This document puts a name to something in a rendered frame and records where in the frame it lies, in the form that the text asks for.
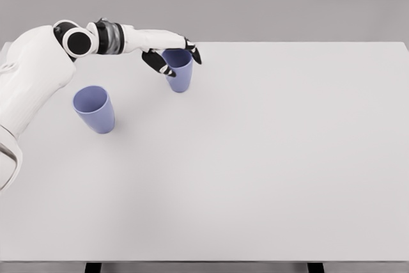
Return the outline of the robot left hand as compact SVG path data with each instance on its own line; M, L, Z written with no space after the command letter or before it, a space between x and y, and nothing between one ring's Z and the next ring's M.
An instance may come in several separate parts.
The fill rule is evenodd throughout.
M158 50L183 49L188 51L196 63L202 64L196 45L185 36L167 30L147 30L144 35L146 40L141 47L142 59L154 71L169 77L176 77L176 73L169 68L165 59L157 52Z

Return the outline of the blue plastic cup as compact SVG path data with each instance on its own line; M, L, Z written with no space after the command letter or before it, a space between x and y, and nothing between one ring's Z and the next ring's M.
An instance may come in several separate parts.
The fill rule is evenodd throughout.
M98 134L110 133L115 126L111 98L101 86L80 89L72 99L73 109L83 122Z
M162 57L169 68L176 73L176 77L166 77L171 89L177 93L188 90L193 65L191 53L183 49L166 49L162 53Z

